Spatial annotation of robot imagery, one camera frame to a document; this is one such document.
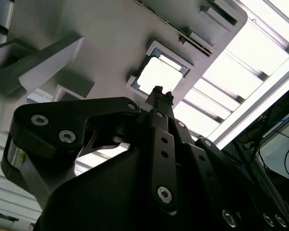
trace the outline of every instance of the metal frame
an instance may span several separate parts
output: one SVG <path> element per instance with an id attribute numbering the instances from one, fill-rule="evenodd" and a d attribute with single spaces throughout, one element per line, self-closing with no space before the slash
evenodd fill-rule
<path id="1" fill-rule="evenodd" d="M 222 149 L 289 90 L 289 58 L 208 138 Z"/>

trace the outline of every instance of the screw hole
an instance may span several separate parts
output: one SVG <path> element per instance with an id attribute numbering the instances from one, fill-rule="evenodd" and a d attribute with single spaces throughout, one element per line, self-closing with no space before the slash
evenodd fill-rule
<path id="1" fill-rule="evenodd" d="M 164 142 L 164 143 L 168 143 L 168 140 L 166 139 L 166 138 L 162 138 L 162 141 Z"/>
<path id="2" fill-rule="evenodd" d="M 35 121 L 37 121 L 38 123 L 44 123 L 45 119 L 43 119 L 41 117 L 38 117 L 38 118 L 35 119 Z"/>
<path id="3" fill-rule="evenodd" d="M 72 136 L 70 134 L 64 134 L 63 137 L 67 138 L 67 139 L 71 139 L 72 138 Z"/>
<path id="4" fill-rule="evenodd" d="M 167 198 L 168 197 L 168 192 L 166 191 L 161 191 L 161 194 L 163 195 L 163 197 Z"/>
<path id="5" fill-rule="evenodd" d="M 211 173 L 209 173 L 209 172 L 207 172 L 206 175 L 207 175 L 207 177 L 209 177 L 211 179 L 213 178 L 213 175 Z"/>
<path id="6" fill-rule="evenodd" d="M 205 161 L 206 159 L 203 156 L 199 156 L 200 160 Z"/>
<path id="7" fill-rule="evenodd" d="M 162 156 L 163 156 L 163 157 L 168 158 L 167 152 L 162 151 L 161 153 L 162 153 Z"/>

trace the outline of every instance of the bolt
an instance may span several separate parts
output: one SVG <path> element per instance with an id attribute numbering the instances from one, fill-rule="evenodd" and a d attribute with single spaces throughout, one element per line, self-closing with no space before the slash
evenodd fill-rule
<path id="1" fill-rule="evenodd" d="M 161 117 L 161 118 L 164 117 L 164 115 L 163 115 L 161 112 L 156 112 L 156 114 L 157 114 L 159 117 Z"/>
<path id="2" fill-rule="evenodd" d="M 181 126 L 181 127 L 183 127 L 183 128 L 185 128 L 185 124 L 182 123 L 181 121 L 178 121 L 178 125 Z"/>
<path id="3" fill-rule="evenodd" d="M 76 140 L 76 136 L 72 131 L 63 130 L 59 133 L 59 139 L 64 143 L 72 143 Z"/>
<path id="4" fill-rule="evenodd" d="M 263 218 L 269 226 L 274 227 L 274 222 L 266 213 L 263 214 Z"/>
<path id="5" fill-rule="evenodd" d="M 211 147 L 211 146 L 212 146 L 211 142 L 210 142 L 210 141 L 208 141 L 208 140 L 204 140 L 204 143 L 205 143 L 207 146 L 209 146 L 209 147 Z"/>
<path id="6" fill-rule="evenodd" d="M 222 216 L 223 216 L 223 219 L 226 221 L 226 223 L 231 228 L 235 228 L 236 227 L 236 220 L 235 220 L 235 218 L 232 216 L 232 214 L 230 212 L 228 212 L 227 210 L 224 209 L 222 211 Z"/>
<path id="7" fill-rule="evenodd" d="M 172 201 L 171 192 L 163 186 L 158 188 L 158 196 L 166 204 L 169 204 Z"/>
<path id="8" fill-rule="evenodd" d="M 131 103 L 128 103 L 127 106 L 128 106 L 129 108 L 133 109 L 133 110 L 136 109 L 135 105 L 133 105 L 133 104 L 131 104 Z"/>
<path id="9" fill-rule="evenodd" d="M 34 115 L 31 117 L 31 122 L 37 126 L 44 126 L 48 124 L 48 119 L 43 115 Z"/>
<path id="10" fill-rule="evenodd" d="M 287 224 L 285 223 L 285 221 L 283 220 L 283 218 L 281 218 L 279 215 L 275 214 L 275 218 L 278 221 L 278 223 L 284 227 L 287 228 Z"/>

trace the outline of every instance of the black wire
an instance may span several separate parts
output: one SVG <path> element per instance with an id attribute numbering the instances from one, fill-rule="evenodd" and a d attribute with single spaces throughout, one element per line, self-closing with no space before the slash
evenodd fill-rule
<path id="1" fill-rule="evenodd" d="M 285 170 L 286 170 L 287 174 L 289 175 L 289 171 L 288 171 L 288 169 L 287 169 L 287 165 L 286 165 L 286 160 L 287 160 L 287 156 L 288 156 L 288 154 L 289 154 L 289 149 L 288 149 L 288 151 L 287 151 L 287 153 L 286 153 L 286 155 L 285 155 L 285 159 L 284 159 Z"/>
<path id="2" fill-rule="evenodd" d="M 268 167 L 268 165 L 265 164 L 265 162 L 264 162 L 264 160 L 263 160 L 263 157 L 262 157 L 262 155 L 260 154 L 260 148 L 258 148 L 257 152 L 258 152 L 258 154 L 259 154 L 259 157 L 261 158 L 261 161 L 262 161 L 262 163 L 263 163 L 264 169 L 267 168 L 268 170 L 272 171 L 272 170 Z M 274 182 L 273 182 L 272 179 L 269 177 L 269 175 L 268 175 L 268 174 L 266 174 L 266 175 L 268 176 L 270 182 L 271 182 L 271 183 L 274 185 L 274 187 L 276 188 Z M 281 196 L 281 199 L 284 201 L 284 204 L 285 204 L 287 213 L 288 213 L 288 215 L 289 215 L 289 208 L 288 208 L 288 205 L 287 205 L 287 203 L 286 203 L 286 200 L 285 200 L 282 196 Z"/>
<path id="3" fill-rule="evenodd" d="M 263 136 L 264 133 L 265 133 L 265 129 L 266 129 L 266 127 L 267 127 L 267 124 L 268 124 L 268 121 L 269 121 L 269 118 L 270 118 L 272 109 L 273 109 L 272 107 L 269 109 L 269 112 L 268 112 L 268 114 L 267 114 L 267 116 L 266 116 L 266 120 L 265 120 L 265 122 L 264 122 L 264 124 L 263 124 L 263 126 L 262 126 L 262 128 L 261 128 L 261 130 L 260 130 L 260 132 L 259 132 L 258 140 L 255 141 L 254 150 L 252 151 L 252 154 L 251 154 L 251 156 L 250 156 L 250 162 L 252 162 L 252 161 L 254 160 L 254 158 L 255 158 L 255 156 L 256 156 L 256 153 L 257 153 L 257 150 L 258 150 L 258 148 L 260 147 L 260 142 L 261 142 L 261 140 L 262 140 L 262 136 Z"/>
<path id="4" fill-rule="evenodd" d="M 276 132 L 276 133 L 278 133 L 278 134 L 281 134 L 281 135 L 283 135 L 283 136 L 285 136 L 285 137 L 287 137 L 287 138 L 289 139 L 289 136 L 285 135 L 284 133 L 281 133 L 280 131 L 275 131 L 275 130 L 273 130 L 273 132 Z"/>

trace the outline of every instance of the square opening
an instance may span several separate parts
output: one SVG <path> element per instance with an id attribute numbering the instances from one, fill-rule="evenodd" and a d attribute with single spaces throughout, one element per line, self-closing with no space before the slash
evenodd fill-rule
<path id="1" fill-rule="evenodd" d="M 172 91 L 183 77 L 182 67 L 164 55 L 152 57 L 144 67 L 133 87 L 150 94 L 155 86 L 162 86 L 163 93 Z"/>

